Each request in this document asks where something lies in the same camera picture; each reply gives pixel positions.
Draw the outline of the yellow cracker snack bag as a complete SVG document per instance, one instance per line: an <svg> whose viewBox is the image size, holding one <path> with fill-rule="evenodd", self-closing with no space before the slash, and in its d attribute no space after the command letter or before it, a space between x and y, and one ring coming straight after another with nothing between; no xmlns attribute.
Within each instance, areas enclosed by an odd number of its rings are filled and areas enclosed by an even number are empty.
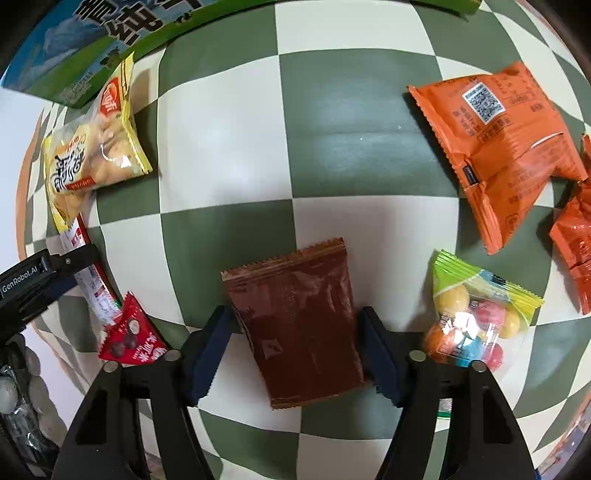
<svg viewBox="0 0 591 480"><path fill-rule="evenodd" d="M58 232L70 228L90 192L152 172L130 100L134 57L115 68L88 111L42 144L45 189Z"/></svg>

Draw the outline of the dark red snack packet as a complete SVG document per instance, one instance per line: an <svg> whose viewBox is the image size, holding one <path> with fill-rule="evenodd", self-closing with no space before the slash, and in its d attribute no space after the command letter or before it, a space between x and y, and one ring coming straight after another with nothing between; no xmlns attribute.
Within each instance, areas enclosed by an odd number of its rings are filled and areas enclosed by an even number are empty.
<svg viewBox="0 0 591 480"><path fill-rule="evenodd" d="M363 384L344 240L225 270L221 281L274 409Z"/></svg>

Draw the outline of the cardboard milk carton box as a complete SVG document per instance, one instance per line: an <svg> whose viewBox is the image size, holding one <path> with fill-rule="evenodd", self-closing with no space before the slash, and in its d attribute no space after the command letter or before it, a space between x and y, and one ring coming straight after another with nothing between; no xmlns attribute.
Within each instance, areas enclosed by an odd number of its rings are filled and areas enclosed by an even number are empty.
<svg viewBox="0 0 591 480"><path fill-rule="evenodd" d="M465 57L483 19L425 1L63 1L2 84L79 108L122 60L159 53L160 93L266 58L288 106L355 85L401 92L436 79L439 57Z"/></svg>

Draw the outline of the large orange snack packet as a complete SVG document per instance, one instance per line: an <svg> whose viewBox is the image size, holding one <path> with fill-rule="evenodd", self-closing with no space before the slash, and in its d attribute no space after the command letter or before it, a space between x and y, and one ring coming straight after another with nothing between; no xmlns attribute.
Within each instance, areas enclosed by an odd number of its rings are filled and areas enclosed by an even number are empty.
<svg viewBox="0 0 591 480"><path fill-rule="evenodd" d="M521 61L408 91L456 173L490 255L509 242L550 178L588 177L561 114Z"/></svg>

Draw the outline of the colourful candy ball bag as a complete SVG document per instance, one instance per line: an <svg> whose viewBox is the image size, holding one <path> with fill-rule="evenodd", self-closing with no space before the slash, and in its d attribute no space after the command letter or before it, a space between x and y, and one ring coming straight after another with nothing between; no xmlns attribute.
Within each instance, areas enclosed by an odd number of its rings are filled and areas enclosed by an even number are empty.
<svg viewBox="0 0 591 480"><path fill-rule="evenodd" d="M442 250L433 263L437 318L424 337L435 361L467 367L480 360L504 375L514 363L544 300Z"/></svg>

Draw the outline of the red white snack stick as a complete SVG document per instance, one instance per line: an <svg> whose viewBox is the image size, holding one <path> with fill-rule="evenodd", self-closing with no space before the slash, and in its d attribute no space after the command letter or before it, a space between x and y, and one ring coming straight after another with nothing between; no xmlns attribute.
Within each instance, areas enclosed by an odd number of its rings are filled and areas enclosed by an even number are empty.
<svg viewBox="0 0 591 480"><path fill-rule="evenodd" d="M60 233L60 240L66 252L91 244L81 214L73 220L67 231ZM121 315L121 305L110 286L101 260L77 273L75 279L98 320L105 326L114 325Z"/></svg>

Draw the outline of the green white checkered tablecloth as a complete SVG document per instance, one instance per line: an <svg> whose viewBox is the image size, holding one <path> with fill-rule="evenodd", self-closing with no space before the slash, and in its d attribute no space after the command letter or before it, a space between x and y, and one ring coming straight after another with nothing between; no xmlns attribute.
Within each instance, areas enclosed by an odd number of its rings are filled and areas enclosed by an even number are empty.
<svg viewBox="0 0 591 480"><path fill-rule="evenodd" d="M393 330L433 319L441 249L541 296L501 378L535 464L590 388L590 323L549 236L570 186L551 180L488 255L424 116L422 86L524 62L574 139L590 84L542 19L515 1L462 18L394 1L301 1L193 30L135 64L149 176L99 190L85 224L118 293L132 292L174 346L224 300L221 272L332 237L353 297Z"/></svg>

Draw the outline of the small red chocolate packet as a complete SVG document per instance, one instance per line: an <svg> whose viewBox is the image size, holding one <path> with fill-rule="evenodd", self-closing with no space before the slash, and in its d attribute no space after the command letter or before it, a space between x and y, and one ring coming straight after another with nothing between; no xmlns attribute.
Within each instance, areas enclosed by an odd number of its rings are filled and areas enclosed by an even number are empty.
<svg viewBox="0 0 591 480"><path fill-rule="evenodd" d="M98 357L124 365L151 364L169 350L136 297L125 295L116 323L106 330Z"/></svg>

